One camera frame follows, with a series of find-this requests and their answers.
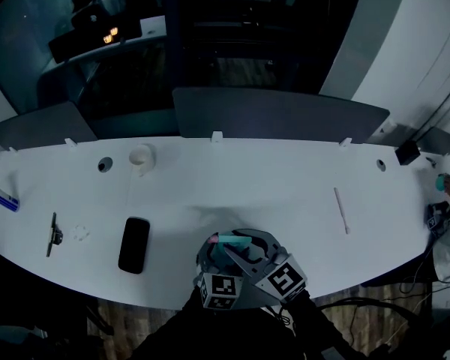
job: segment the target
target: paper cup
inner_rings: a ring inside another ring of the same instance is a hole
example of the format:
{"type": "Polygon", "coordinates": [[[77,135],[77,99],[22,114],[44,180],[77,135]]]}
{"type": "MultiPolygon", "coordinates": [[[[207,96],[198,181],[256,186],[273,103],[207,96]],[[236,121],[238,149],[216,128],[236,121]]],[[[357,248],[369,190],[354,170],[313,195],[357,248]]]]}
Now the paper cup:
{"type": "Polygon", "coordinates": [[[138,176],[143,176],[155,167],[155,157],[152,149],[145,144],[139,144],[128,156],[128,160],[133,168],[138,172],[138,176]]]}

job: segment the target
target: white table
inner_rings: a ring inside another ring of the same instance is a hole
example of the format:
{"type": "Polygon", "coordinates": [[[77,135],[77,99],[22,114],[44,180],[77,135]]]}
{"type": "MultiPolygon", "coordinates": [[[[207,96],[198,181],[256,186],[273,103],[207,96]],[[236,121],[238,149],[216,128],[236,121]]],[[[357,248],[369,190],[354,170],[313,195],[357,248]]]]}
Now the white table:
{"type": "Polygon", "coordinates": [[[308,277],[312,297],[375,278],[426,247],[425,205],[450,173],[450,157],[422,155],[400,166],[393,148],[331,142],[153,137],[0,152],[0,188],[17,194],[17,214],[0,206],[0,254],[83,293],[153,308],[179,309],[190,296],[195,256],[212,233],[273,233],[308,277]],[[131,149],[148,143],[157,165],[138,177],[131,149]],[[97,169],[110,156],[109,172],[97,169]],[[381,172],[377,160],[386,171],[381,172]],[[344,224],[334,187],[346,212],[344,224]],[[52,213],[64,233],[46,257],[52,213]],[[142,274],[117,266],[125,221],[148,219],[142,274]]]}

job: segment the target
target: black device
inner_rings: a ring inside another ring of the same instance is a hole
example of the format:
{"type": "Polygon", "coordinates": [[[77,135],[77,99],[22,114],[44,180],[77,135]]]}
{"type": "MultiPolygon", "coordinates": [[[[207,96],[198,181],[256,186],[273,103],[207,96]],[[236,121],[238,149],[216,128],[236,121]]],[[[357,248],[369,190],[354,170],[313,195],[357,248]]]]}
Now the black device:
{"type": "Polygon", "coordinates": [[[450,227],[449,202],[443,201],[427,205],[425,220],[433,237],[435,239],[442,237],[450,227]]]}
{"type": "Polygon", "coordinates": [[[51,40],[48,45],[55,62],[61,63],[83,53],[142,36],[140,19],[124,13],[91,22],[51,40]]]}
{"type": "Polygon", "coordinates": [[[149,239],[150,223],[138,217],[129,217],[121,240],[118,267],[122,271],[139,274],[143,270],[149,239]]]}
{"type": "Polygon", "coordinates": [[[408,165],[420,156],[419,147],[413,140],[407,140],[395,151],[400,165],[408,165]]]}

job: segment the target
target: black smartphone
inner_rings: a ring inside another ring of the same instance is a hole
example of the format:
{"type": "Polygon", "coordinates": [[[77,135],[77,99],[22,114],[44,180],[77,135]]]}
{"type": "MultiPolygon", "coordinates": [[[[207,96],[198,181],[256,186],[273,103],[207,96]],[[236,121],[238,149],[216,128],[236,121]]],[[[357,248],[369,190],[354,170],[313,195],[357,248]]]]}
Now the black smartphone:
{"type": "Polygon", "coordinates": [[[121,270],[137,275],[142,273],[149,233],[150,223],[147,220],[138,217],[127,219],[118,258],[121,270]]]}

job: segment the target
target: cyan object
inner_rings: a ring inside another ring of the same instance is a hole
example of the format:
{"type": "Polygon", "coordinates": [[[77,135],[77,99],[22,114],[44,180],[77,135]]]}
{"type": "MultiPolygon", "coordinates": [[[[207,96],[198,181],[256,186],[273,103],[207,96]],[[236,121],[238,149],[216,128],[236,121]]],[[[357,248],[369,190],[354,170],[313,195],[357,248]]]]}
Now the cyan object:
{"type": "Polygon", "coordinates": [[[234,261],[225,252],[224,244],[230,244],[238,252],[242,252],[251,242],[252,238],[250,236],[218,235],[218,243],[215,245],[211,255],[221,265],[231,266],[234,264],[234,261]]]}
{"type": "Polygon", "coordinates": [[[435,187],[440,192],[443,192],[445,190],[445,175],[440,174],[436,177],[435,187]]]}

